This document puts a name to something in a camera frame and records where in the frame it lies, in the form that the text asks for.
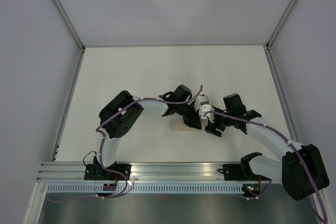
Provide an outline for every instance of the white wall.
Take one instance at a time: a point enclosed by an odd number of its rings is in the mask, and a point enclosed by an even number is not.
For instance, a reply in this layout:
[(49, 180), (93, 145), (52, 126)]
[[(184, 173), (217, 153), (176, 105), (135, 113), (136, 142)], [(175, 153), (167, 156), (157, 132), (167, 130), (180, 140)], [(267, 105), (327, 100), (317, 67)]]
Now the white wall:
[(300, 140), (321, 151), (336, 207), (336, 0), (299, 0), (273, 46)]
[(50, 0), (0, 0), (1, 223), (21, 223), (79, 49)]
[(90, 45), (265, 43), (289, 0), (60, 0)]

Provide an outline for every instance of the perforated metal strip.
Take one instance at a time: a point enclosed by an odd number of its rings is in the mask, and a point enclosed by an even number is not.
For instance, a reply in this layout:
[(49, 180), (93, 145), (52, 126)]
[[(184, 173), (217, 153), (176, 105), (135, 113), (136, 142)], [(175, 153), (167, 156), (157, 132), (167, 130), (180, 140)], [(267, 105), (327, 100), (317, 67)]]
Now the perforated metal strip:
[[(242, 194), (242, 184), (133, 184), (127, 187), (134, 194)], [(116, 193), (124, 183), (118, 183)], [(108, 193), (103, 183), (49, 183), (48, 193)]]

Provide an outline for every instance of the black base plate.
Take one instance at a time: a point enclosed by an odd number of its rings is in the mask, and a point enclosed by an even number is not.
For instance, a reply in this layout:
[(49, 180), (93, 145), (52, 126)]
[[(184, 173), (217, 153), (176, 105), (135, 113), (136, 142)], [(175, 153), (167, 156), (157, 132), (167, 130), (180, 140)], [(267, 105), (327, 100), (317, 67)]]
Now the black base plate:
[[(125, 175), (127, 180), (131, 176), (131, 165), (129, 164), (113, 164), (108, 169), (116, 170)], [(118, 180), (125, 180), (121, 175), (117, 175)], [(115, 180), (115, 173), (109, 173), (95, 164), (88, 164), (85, 170), (84, 180)]]
[[(223, 165), (223, 174), (225, 181), (259, 181), (259, 176), (254, 175), (251, 178), (246, 178), (243, 171), (240, 169), (239, 164), (225, 164)], [(261, 177), (262, 181), (270, 180), (264, 176)]]

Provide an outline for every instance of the gray floor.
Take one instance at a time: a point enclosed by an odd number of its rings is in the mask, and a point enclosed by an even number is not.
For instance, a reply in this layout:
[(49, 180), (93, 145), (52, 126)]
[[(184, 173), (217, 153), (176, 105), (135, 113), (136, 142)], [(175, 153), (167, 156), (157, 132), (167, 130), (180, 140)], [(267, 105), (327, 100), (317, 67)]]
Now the gray floor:
[[(50, 194), (52, 199), (71, 199), (78, 194)], [(281, 186), (258, 201), (232, 195), (128, 194), (117, 199), (85, 198), (66, 203), (45, 201), (43, 224), (209, 224), (318, 223), (307, 203), (292, 200)]]

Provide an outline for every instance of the white table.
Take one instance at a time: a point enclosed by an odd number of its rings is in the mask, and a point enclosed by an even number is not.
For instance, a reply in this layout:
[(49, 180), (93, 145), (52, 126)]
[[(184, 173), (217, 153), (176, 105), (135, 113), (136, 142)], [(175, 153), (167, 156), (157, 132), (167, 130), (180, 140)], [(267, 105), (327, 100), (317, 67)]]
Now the white table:
[[(193, 94), (203, 84), (219, 108), (225, 108), (224, 96), (238, 93), (247, 110), (258, 111), (289, 135), (262, 46), (87, 48), (56, 160), (81, 161), (98, 150), (98, 114), (120, 91), (157, 97), (180, 84)], [(174, 131), (170, 121), (176, 117), (140, 117), (122, 138), (117, 161), (229, 162), (255, 151), (275, 158), (233, 127), (221, 138), (204, 130)]]

